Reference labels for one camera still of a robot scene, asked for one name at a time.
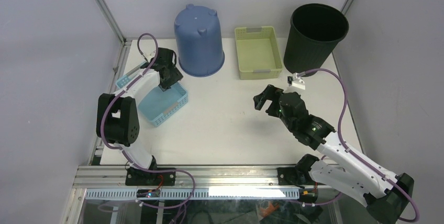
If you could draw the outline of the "large blue plastic bucket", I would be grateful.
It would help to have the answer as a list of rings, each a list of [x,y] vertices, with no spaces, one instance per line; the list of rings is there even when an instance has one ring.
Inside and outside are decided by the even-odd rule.
[[[224,64],[221,27],[216,10],[187,4],[174,21],[179,64],[188,75],[206,77]]]

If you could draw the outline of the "light green plastic basket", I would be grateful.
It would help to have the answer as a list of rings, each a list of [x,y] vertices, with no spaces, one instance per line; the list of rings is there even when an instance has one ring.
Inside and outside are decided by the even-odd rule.
[[[241,80],[276,79],[283,64],[272,26],[237,27],[235,42]]]

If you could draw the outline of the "light blue plastic basket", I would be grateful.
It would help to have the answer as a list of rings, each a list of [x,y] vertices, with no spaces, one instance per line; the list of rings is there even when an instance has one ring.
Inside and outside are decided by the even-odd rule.
[[[157,127],[188,102],[188,92],[180,82],[162,91],[159,73],[150,68],[148,63],[140,64],[115,82],[115,93],[122,93],[116,106],[121,117],[132,124],[138,125],[143,116]]]

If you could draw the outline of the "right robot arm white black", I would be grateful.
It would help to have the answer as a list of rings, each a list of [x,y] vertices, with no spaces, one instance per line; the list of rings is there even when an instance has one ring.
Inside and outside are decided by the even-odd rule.
[[[353,198],[379,223],[396,223],[413,194],[414,180],[406,173],[397,175],[378,165],[345,141],[325,120],[311,115],[297,92],[268,85],[254,96],[254,107],[279,118],[296,140],[331,158],[341,167],[332,167],[320,158],[306,154],[293,168],[284,173],[287,183],[297,186],[310,183],[328,185]]]

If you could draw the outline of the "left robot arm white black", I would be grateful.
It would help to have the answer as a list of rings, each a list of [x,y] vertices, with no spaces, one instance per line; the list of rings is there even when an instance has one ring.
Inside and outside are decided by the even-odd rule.
[[[97,136],[139,169],[137,178],[144,185],[154,184],[158,172],[155,157],[138,139],[139,117],[157,127],[187,101],[187,91],[179,83],[183,76],[176,66],[176,53],[159,48],[153,54],[157,57],[117,81],[117,91],[100,95],[97,106]]]

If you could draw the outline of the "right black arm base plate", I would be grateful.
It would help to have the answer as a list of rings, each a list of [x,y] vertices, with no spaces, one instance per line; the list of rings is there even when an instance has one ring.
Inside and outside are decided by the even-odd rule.
[[[295,167],[278,167],[277,169],[278,184],[280,186],[293,185],[300,188],[304,187],[302,180],[303,173]]]

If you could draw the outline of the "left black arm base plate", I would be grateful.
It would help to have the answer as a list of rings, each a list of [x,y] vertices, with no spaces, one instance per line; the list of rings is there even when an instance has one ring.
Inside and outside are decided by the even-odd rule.
[[[148,173],[133,167],[127,169],[126,186],[174,186],[176,172],[167,172],[167,168],[159,168],[158,173]]]

